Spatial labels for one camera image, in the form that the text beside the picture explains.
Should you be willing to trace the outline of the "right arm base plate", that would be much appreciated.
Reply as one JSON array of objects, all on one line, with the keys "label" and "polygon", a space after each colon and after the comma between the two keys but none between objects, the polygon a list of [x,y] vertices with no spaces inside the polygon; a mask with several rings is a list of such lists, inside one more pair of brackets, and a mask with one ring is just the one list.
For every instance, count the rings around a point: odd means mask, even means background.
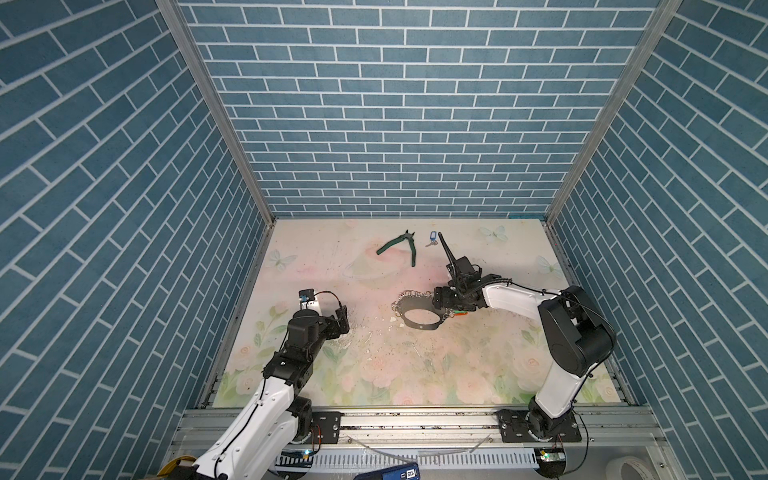
[{"label": "right arm base plate", "polygon": [[560,417],[550,418],[543,411],[534,409],[501,409],[495,413],[504,443],[578,443],[582,434],[575,413],[567,411]]}]

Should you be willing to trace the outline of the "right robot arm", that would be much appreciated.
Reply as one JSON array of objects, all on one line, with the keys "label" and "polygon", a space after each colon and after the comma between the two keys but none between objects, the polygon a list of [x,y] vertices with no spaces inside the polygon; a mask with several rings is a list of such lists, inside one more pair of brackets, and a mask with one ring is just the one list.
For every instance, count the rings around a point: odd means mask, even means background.
[{"label": "right robot arm", "polygon": [[616,344],[613,328],[577,285],[551,292],[495,274],[458,276],[434,289],[432,303],[451,312],[491,308],[539,319],[552,358],[526,417],[530,434],[539,440],[552,438],[573,421],[576,397]]}]

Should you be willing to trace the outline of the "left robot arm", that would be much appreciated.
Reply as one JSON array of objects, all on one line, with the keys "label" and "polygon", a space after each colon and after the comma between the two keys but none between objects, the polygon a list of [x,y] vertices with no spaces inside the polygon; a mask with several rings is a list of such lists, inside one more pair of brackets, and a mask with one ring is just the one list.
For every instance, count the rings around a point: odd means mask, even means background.
[{"label": "left robot arm", "polygon": [[312,402],[300,395],[323,344],[350,331],[347,307],[331,315],[319,302],[303,302],[288,321],[285,339],[262,372],[251,400],[214,444],[190,465],[164,467],[160,479],[260,479],[289,443],[313,428]]}]

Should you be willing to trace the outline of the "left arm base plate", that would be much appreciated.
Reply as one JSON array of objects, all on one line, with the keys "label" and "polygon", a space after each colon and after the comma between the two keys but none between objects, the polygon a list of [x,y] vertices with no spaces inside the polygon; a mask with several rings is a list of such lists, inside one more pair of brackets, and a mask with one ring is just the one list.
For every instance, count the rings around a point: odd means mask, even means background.
[{"label": "left arm base plate", "polygon": [[342,413],[340,411],[319,411],[311,414],[304,413],[298,417],[298,430],[293,442],[309,444],[312,438],[315,443],[337,444],[341,431]]}]

